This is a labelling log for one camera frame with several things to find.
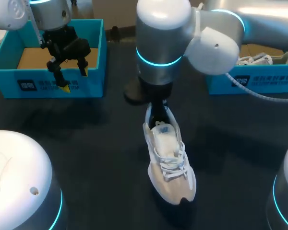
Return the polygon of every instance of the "blue box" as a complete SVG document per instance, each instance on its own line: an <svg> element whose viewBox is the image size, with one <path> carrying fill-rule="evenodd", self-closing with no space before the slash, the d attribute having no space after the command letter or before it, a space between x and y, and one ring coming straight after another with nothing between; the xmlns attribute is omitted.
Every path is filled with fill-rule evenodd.
<svg viewBox="0 0 288 230"><path fill-rule="evenodd" d="M246 88L257 93L288 92L288 65L235 66L229 74ZM225 75L207 76L210 94L247 93Z"/></svg>
<svg viewBox="0 0 288 230"><path fill-rule="evenodd" d="M45 69L17 69L24 48L40 47L31 22L18 31L6 33L0 45L0 90L5 98L84 98L102 97L105 79L107 41L103 20L72 20L80 38L98 48L96 68L83 77L78 68L62 69L71 93L57 88L53 74Z"/></svg>

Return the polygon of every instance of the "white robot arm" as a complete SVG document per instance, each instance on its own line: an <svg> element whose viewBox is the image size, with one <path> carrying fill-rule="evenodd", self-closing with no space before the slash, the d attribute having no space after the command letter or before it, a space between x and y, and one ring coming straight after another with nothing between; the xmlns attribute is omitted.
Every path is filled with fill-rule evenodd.
<svg viewBox="0 0 288 230"><path fill-rule="evenodd" d="M18 30L28 21L22 0L0 0L0 29Z"/></svg>
<svg viewBox="0 0 288 230"><path fill-rule="evenodd" d="M88 63L85 57L91 52L89 43L77 36L68 26L72 17L66 0L0 0L0 29L17 30L28 19L32 20L41 48L47 48L53 59L47 68L53 73L56 85L70 92L60 64L65 60L78 60L81 75L87 76Z"/></svg>
<svg viewBox="0 0 288 230"><path fill-rule="evenodd" d="M138 77L150 101L169 97L182 56L198 71L227 74L242 44L288 51L288 1L208 0L204 9L189 0L139 0Z"/></svg>

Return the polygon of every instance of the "blue led ring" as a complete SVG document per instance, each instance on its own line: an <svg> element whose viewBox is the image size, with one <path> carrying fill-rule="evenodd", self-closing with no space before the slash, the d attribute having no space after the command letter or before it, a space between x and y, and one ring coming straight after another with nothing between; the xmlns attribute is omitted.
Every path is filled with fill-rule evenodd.
<svg viewBox="0 0 288 230"><path fill-rule="evenodd" d="M275 194L274 194L274 187L275 187L276 177L275 177L275 179L274 179L273 190L272 190L272 192L273 192L273 199L274 199L275 206L276 206L276 208L277 208L277 210L278 210L278 213L280 214L280 216L282 217L282 219L284 220L284 222L288 225L288 221L285 219L285 217L283 216L283 214L280 212L280 210L279 210L279 208L278 208L278 205L277 205L277 203L276 203Z"/></svg>
<svg viewBox="0 0 288 230"><path fill-rule="evenodd" d="M60 208L59 208L59 211L58 211L58 214L57 214L57 217L56 219L54 220L53 224L51 225L50 229L49 230L52 230L54 228L54 226L56 225L58 219L59 219L59 216L61 214L61 210L62 210L62 205L63 205L63 193L62 193L62 190L61 190L61 204L60 204Z"/></svg>
<svg viewBox="0 0 288 230"><path fill-rule="evenodd" d="M242 23L243 29L244 29L244 31L245 31L245 24L244 24L242 18L240 18L240 17L239 17L237 14L235 14L234 12L228 11L228 10L224 10L224 9L215 9L215 10L212 10L212 11L214 11L214 12L224 12L224 13L228 13L228 14L231 14L231 15L235 16L235 17L238 18L239 21Z"/></svg>
<svg viewBox="0 0 288 230"><path fill-rule="evenodd" d="M30 1L30 4L39 4L39 3L44 3L47 1L51 1L51 0L33 0L33 1Z"/></svg>
<svg viewBox="0 0 288 230"><path fill-rule="evenodd" d="M156 64L156 63L153 63L153 62L145 60L145 58L142 57L141 54L139 53L138 48L136 49L136 52L138 53L139 58L142 59L143 62L145 62L145 63L147 63L147 64L149 64L151 66L157 66L157 67L171 66L171 65L175 64L176 62L178 62L182 58L182 56L181 56L177 60L175 60L175 61L173 61L171 63L167 63L167 64Z"/></svg>

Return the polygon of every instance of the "shoe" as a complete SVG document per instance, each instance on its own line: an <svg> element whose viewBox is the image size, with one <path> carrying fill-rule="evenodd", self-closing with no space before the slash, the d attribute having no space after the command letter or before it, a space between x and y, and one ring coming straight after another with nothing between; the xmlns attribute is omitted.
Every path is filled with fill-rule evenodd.
<svg viewBox="0 0 288 230"><path fill-rule="evenodd" d="M182 199L194 200L196 179L175 117L166 105L162 104L162 109L167 117L161 115L163 118L158 120L149 104L143 124L150 156L148 176L165 201L179 205Z"/></svg>
<svg viewBox="0 0 288 230"><path fill-rule="evenodd" d="M237 61L237 65L288 65L288 52L281 56L270 56L261 53L254 57L242 57Z"/></svg>

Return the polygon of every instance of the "black table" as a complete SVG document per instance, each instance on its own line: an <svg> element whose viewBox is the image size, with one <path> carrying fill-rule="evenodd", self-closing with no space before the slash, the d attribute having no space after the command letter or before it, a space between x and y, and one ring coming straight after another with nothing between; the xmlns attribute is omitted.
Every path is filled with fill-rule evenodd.
<svg viewBox="0 0 288 230"><path fill-rule="evenodd" d="M48 153L69 206L69 230L266 230L265 203L288 148L288 104L210 96L184 61L169 106L197 178L196 202L173 208L147 175L145 106L123 98L136 73L132 43L109 44L102 99L5 100L0 129Z"/></svg>

